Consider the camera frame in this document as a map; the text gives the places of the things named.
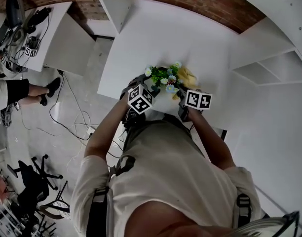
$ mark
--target person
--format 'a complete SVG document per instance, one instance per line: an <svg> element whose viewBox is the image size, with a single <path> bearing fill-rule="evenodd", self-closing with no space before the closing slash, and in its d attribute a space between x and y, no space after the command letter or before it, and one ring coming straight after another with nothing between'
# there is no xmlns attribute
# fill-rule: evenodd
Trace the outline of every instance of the person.
<svg viewBox="0 0 302 237"><path fill-rule="evenodd" d="M42 87L30 84L28 79L0 80L0 110L15 102L22 105L40 103L46 106L48 103L46 95L52 97L60 87L60 82L60 78L56 78L46 87Z"/></svg>
<svg viewBox="0 0 302 237"><path fill-rule="evenodd" d="M106 186L112 195L108 200L112 208L105 213L107 236L224 236L233 231L240 193L250 198L251 221L260 219L251 173L235 165L226 143L201 112L192 108L188 108L189 119L210 161L193 142L189 130L177 118L166 116L129 128L123 154L109 181L106 155L129 109L127 99L128 93L103 119L86 146L70 210L80 236L98 231L95 224L102 219L89 215L95 212L92 205L97 204L94 198L98 191Z"/></svg>

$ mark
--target person's right arm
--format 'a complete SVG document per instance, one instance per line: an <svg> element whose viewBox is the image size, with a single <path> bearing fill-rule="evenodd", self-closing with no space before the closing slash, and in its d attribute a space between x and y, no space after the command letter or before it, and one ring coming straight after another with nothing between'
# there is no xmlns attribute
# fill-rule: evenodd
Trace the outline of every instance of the person's right arm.
<svg viewBox="0 0 302 237"><path fill-rule="evenodd" d="M200 111L188 108L189 119L200 137L211 163L220 169L234 167L230 150L226 143L215 133Z"/></svg>

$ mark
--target black strap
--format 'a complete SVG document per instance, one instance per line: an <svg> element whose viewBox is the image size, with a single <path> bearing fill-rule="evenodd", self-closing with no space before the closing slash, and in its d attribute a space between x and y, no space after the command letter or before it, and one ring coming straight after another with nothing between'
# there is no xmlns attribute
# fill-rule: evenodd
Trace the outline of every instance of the black strap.
<svg viewBox="0 0 302 237"><path fill-rule="evenodd" d="M88 223L86 228L86 237L106 237L107 220L107 193L109 187L97 189L95 191Z"/></svg>
<svg viewBox="0 0 302 237"><path fill-rule="evenodd" d="M249 196L240 194L236 199L236 205L239 207L238 228L251 221L251 200Z"/></svg>

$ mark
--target black shorts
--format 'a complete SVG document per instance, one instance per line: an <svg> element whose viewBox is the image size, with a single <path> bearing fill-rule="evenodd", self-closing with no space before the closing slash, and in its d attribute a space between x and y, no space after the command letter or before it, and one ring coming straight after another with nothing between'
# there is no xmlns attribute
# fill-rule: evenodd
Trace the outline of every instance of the black shorts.
<svg viewBox="0 0 302 237"><path fill-rule="evenodd" d="M28 96L29 81L24 80L6 80L7 84L7 105L18 102Z"/></svg>

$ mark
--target backpack strap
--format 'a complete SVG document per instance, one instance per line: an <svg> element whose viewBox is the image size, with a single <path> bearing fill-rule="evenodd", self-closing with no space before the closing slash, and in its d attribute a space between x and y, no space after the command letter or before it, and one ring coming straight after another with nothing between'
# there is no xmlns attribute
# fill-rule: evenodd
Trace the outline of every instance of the backpack strap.
<svg viewBox="0 0 302 237"><path fill-rule="evenodd" d="M107 193L109 187L95 190L88 223L86 228L86 237L107 237Z"/></svg>
<svg viewBox="0 0 302 237"><path fill-rule="evenodd" d="M234 205L233 228L236 229L250 223L251 216L251 200L248 195L241 193Z"/></svg>

